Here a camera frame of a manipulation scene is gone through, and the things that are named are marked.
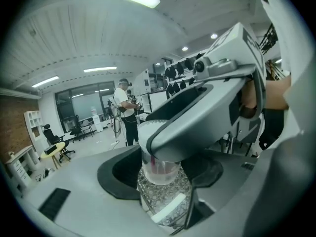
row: glass wall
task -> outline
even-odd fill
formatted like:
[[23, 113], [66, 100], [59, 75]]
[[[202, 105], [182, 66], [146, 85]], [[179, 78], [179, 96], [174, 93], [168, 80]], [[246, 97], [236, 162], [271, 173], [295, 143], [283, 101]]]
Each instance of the glass wall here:
[[109, 119], [107, 100], [113, 96], [114, 90], [114, 82], [109, 81], [56, 93], [58, 115], [64, 132], [69, 132], [71, 128], [76, 126], [76, 115], [78, 115], [80, 123], [85, 120], [93, 121], [92, 108], [96, 109], [101, 121]]

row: white drawer unit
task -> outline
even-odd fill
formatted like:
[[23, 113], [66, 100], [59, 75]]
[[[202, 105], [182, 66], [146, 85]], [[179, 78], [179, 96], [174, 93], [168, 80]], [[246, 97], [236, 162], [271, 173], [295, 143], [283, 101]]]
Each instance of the white drawer unit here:
[[29, 175], [26, 172], [24, 172], [23, 176], [21, 177], [21, 181], [22, 181], [23, 185], [28, 186], [32, 180], [29, 177]]
[[6, 162], [12, 176], [19, 183], [21, 188], [24, 189], [32, 182], [32, 180], [25, 171], [21, 162], [23, 163], [23, 166], [27, 166], [26, 168], [30, 171], [35, 171], [39, 168], [40, 161], [38, 160], [38, 155], [32, 145], [25, 147], [18, 153], [14, 154], [14, 157]]
[[14, 170], [18, 170], [22, 165], [21, 165], [20, 161], [17, 160], [16, 162], [14, 162], [12, 164], [12, 166], [13, 166]]
[[18, 173], [18, 176], [21, 177], [24, 175], [24, 173], [26, 173], [24, 167], [20, 167], [18, 170], [17, 170], [17, 173]]

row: office chair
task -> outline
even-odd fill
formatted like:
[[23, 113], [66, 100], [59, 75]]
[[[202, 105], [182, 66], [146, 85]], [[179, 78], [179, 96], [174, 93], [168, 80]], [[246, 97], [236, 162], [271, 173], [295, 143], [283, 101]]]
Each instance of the office chair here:
[[[51, 145], [54, 145], [56, 143], [59, 143], [59, 142], [65, 142], [65, 147], [63, 148], [62, 152], [63, 154], [67, 155], [70, 154], [71, 152], [74, 152], [75, 153], [75, 150], [67, 150], [66, 147], [69, 145], [69, 141], [64, 141], [63, 140], [63, 136], [60, 136], [58, 137], [57, 135], [54, 135], [53, 132], [50, 130], [50, 124], [46, 124], [44, 126], [44, 132], [43, 134], [45, 135], [46, 139], [49, 141], [49, 143]], [[61, 162], [62, 158], [64, 156], [62, 154], [59, 155], [59, 162]]]
[[70, 135], [74, 135], [75, 136], [74, 139], [73, 139], [73, 143], [74, 143], [74, 141], [76, 139], [78, 139], [80, 141], [79, 134], [83, 135], [83, 139], [85, 137], [85, 135], [82, 133], [82, 127], [80, 125], [79, 116], [78, 115], [75, 116], [75, 124], [76, 124], [76, 126], [70, 129], [70, 131], [71, 131]]

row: yellow desk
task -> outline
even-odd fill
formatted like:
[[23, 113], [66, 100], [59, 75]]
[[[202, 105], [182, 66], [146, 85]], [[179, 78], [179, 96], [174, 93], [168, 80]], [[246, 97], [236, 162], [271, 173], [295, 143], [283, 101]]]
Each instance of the yellow desk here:
[[55, 154], [61, 153], [67, 161], [70, 161], [70, 160], [69, 160], [69, 158], [68, 158], [65, 154], [63, 154], [63, 152], [62, 152], [62, 150], [63, 150], [64, 147], [65, 147], [65, 142], [56, 143], [55, 146], [56, 146], [57, 148], [56, 148], [53, 152], [51, 152], [49, 155], [47, 155], [47, 154], [45, 154], [45, 152], [43, 152], [43, 153], [41, 154], [40, 158], [45, 159], [45, 158], [51, 157], [51, 158], [53, 159], [53, 163], [54, 163], [56, 169], [58, 169], [57, 164], [58, 164], [60, 167], [61, 167], [61, 165], [60, 165], [59, 161], [57, 160]]

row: white shelf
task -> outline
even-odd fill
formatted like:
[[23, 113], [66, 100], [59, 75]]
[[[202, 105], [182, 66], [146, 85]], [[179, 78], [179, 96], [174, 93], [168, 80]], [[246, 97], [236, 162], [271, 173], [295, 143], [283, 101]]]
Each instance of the white shelf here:
[[25, 121], [29, 122], [31, 128], [43, 125], [40, 111], [26, 112]]

